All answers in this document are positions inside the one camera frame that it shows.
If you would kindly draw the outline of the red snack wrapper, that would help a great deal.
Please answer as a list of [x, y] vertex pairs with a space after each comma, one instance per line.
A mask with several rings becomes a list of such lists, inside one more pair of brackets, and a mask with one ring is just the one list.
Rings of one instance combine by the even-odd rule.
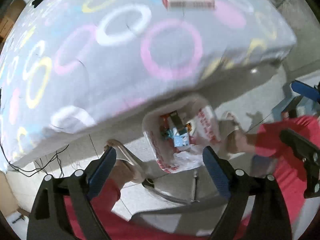
[[160, 132], [163, 137], [172, 136], [172, 132], [171, 132], [171, 129], [169, 126], [169, 121], [168, 121], [169, 117], [170, 117], [170, 114], [164, 114], [164, 115], [160, 116], [160, 118], [162, 120], [162, 124], [160, 126]]

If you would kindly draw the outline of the dark green gold box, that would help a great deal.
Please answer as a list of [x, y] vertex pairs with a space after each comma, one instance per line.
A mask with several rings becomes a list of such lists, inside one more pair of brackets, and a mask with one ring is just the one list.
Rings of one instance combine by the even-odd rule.
[[185, 125], [183, 124], [177, 111], [173, 111], [170, 113], [170, 119], [172, 120], [172, 123], [174, 124], [174, 126], [177, 128], [178, 131], [183, 130], [185, 128]]

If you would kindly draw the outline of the white red medicine box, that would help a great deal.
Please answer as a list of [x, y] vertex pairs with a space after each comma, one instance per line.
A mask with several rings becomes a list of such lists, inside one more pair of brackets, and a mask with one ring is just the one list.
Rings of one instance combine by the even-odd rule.
[[162, 4], [167, 10], [215, 8], [215, 0], [162, 0]]

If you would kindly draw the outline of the blue white milk carton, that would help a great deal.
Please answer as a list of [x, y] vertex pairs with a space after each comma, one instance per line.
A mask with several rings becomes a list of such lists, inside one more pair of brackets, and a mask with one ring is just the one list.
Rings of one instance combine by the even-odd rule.
[[186, 128], [180, 131], [178, 131], [176, 128], [173, 128], [172, 132], [175, 147], [183, 147], [190, 145], [189, 133]]

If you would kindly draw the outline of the white orange snack packet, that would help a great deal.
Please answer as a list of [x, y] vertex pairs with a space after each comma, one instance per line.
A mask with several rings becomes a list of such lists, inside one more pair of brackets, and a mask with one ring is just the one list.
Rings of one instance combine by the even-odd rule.
[[193, 136], [196, 132], [196, 122], [194, 120], [189, 120], [186, 124], [185, 124], [188, 133], [190, 136]]

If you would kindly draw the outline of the white red plastic trash bag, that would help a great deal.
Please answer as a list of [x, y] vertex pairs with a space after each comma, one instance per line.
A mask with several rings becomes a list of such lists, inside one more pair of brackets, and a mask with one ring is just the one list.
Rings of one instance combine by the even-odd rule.
[[222, 145], [213, 108], [199, 94], [190, 94], [149, 112], [142, 129], [157, 164], [167, 173], [202, 166], [203, 149], [210, 146], [217, 152]]

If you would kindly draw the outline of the person in red clothes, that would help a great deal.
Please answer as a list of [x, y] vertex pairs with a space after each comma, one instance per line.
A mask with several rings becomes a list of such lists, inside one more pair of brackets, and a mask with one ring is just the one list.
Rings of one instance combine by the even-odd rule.
[[[319, 145], [319, 119], [303, 115], [294, 119], [261, 124], [255, 134], [247, 134], [240, 128], [228, 136], [226, 149], [230, 154], [251, 153], [276, 162], [273, 176], [284, 197], [290, 222], [294, 223], [305, 203], [303, 193], [306, 189], [306, 171], [303, 162], [298, 160], [291, 148], [280, 140], [280, 132], [287, 128], [302, 135], [316, 146]], [[197, 238], [139, 226], [124, 220], [112, 212], [118, 200], [120, 200], [120, 190], [109, 179], [106, 180], [99, 196], [91, 200], [95, 214], [112, 239]]]

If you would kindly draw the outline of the beige slipper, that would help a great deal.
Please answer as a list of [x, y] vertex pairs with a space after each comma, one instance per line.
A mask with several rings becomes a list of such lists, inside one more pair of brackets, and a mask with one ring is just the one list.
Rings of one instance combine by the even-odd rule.
[[117, 189], [121, 190], [130, 181], [136, 184], [147, 183], [154, 186], [153, 181], [146, 178], [142, 167], [136, 161], [137, 157], [129, 149], [114, 139], [106, 142], [104, 151], [106, 152], [111, 148], [116, 150], [117, 158], [108, 179], [115, 183]]
[[233, 133], [234, 131], [239, 130], [240, 124], [238, 119], [232, 112], [225, 112], [221, 116], [219, 121], [219, 132], [221, 138], [221, 146], [219, 149], [220, 154], [227, 154], [227, 138], [228, 136]]

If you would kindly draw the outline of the bed with circle-pattern sheet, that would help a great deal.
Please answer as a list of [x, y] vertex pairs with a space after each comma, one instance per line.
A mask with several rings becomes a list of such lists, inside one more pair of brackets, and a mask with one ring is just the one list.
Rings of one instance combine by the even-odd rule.
[[90, 127], [199, 86], [218, 70], [282, 60], [296, 44], [270, 0], [44, 0], [1, 51], [1, 171]]

